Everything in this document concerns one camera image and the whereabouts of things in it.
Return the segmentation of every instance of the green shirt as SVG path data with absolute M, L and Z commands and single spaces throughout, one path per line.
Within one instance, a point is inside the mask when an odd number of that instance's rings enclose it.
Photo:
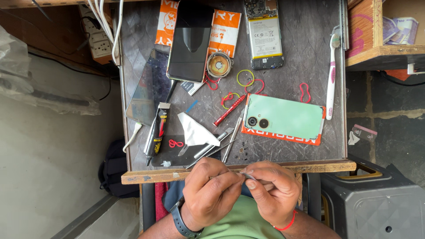
M 240 195 L 232 210 L 217 223 L 204 228 L 196 239 L 285 239 L 261 217 L 253 198 Z

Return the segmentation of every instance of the green phone back cover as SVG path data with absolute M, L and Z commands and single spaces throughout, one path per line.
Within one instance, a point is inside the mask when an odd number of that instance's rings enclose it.
M 249 95 L 247 101 L 244 119 L 247 129 L 303 139 L 316 139 L 319 135 L 324 110 L 322 106 L 256 94 Z M 251 117 L 257 119 L 255 126 L 248 124 Z M 269 122 L 266 128 L 260 126 L 262 119 Z

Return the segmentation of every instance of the phone battery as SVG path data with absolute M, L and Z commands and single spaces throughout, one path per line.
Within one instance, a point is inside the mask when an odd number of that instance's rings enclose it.
M 248 22 L 252 59 L 281 56 L 278 17 L 249 19 Z

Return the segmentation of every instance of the black watch strap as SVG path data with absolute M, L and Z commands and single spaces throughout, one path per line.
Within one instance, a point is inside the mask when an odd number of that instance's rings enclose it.
M 181 197 L 180 200 L 171 209 L 171 215 L 173 216 L 174 224 L 176 225 L 178 232 L 180 232 L 180 234 L 185 237 L 199 235 L 202 232 L 202 230 L 191 231 L 189 228 L 186 227 L 183 220 L 181 219 L 180 209 L 183 203 L 184 203 L 184 196 Z

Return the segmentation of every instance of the smartphone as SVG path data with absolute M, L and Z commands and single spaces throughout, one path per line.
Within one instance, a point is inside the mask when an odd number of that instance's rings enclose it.
M 277 0 L 244 0 L 251 68 L 255 71 L 283 66 Z
M 325 107 L 250 94 L 244 127 L 257 131 L 316 139 L 320 134 Z
M 201 83 L 208 58 L 214 9 L 192 1 L 180 1 L 168 60 L 167 76 Z
M 160 102 L 167 102 L 175 85 L 166 76 L 168 55 L 153 49 L 134 89 L 125 116 L 151 126 Z

